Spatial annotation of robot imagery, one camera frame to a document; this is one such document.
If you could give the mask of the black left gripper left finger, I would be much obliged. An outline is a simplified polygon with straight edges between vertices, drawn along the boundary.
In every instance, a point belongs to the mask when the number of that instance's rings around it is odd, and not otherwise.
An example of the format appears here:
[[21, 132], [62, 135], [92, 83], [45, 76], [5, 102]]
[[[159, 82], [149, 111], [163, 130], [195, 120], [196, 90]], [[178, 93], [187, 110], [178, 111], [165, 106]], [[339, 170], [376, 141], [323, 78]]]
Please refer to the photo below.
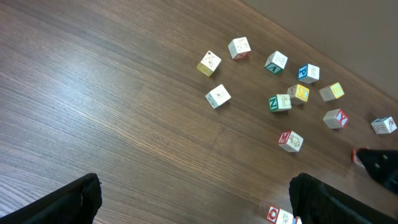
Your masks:
[[101, 183], [89, 173], [1, 218], [1, 224], [92, 224], [102, 206]]

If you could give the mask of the white block green N side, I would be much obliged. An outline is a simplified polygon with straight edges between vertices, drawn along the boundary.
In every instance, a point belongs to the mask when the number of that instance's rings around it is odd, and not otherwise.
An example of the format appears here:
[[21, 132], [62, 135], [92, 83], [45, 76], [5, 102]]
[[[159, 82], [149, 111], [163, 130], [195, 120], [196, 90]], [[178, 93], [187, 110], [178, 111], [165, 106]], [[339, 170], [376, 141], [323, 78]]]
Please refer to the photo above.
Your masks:
[[290, 95], [276, 94], [269, 98], [269, 110], [271, 112], [287, 111], [292, 109]]

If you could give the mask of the white block with figure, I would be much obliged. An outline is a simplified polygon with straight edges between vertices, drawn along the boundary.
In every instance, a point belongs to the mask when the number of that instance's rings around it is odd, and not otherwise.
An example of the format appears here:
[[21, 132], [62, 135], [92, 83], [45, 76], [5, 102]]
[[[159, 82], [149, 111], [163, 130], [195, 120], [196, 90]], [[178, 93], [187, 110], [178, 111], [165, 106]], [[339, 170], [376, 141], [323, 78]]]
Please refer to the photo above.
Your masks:
[[271, 224], [292, 224], [293, 219], [294, 216], [291, 213], [275, 205], [270, 205], [266, 215], [266, 220]]

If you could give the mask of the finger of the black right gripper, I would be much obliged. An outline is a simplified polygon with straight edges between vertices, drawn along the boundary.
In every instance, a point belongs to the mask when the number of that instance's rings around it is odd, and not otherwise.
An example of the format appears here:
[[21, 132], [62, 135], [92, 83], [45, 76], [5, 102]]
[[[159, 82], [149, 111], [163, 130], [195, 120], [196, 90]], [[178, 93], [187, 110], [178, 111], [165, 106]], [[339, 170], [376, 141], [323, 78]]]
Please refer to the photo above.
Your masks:
[[397, 150], [362, 148], [356, 155], [373, 180], [397, 195]]

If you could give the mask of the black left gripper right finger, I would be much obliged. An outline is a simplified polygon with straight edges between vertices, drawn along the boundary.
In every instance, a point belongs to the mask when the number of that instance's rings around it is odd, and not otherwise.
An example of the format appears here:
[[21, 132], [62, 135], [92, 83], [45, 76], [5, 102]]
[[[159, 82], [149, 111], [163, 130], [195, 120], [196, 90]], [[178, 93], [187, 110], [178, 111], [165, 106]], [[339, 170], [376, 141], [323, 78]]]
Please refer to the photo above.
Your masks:
[[392, 218], [332, 186], [301, 173], [289, 184], [293, 214], [312, 224], [397, 224]]

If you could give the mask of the white block red U side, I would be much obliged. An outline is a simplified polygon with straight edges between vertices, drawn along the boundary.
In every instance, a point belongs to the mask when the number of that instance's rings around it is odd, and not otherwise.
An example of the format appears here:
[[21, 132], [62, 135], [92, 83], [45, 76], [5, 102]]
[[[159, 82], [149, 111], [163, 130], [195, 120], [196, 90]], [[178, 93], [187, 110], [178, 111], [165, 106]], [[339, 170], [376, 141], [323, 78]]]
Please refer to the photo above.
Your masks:
[[353, 150], [351, 151], [351, 160], [352, 160], [355, 164], [361, 166], [362, 168], [365, 168], [366, 166], [370, 165], [370, 161], [369, 161], [368, 159], [364, 158], [364, 161], [362, 161], [362, 160], [359, 158], [359, 156], [358, 156], [358, 152], [359, 152], [359, 151], [365, 151], [365, 150], [368, 150], [368, 148], [365, 147], [365, 148], [353, 149]]

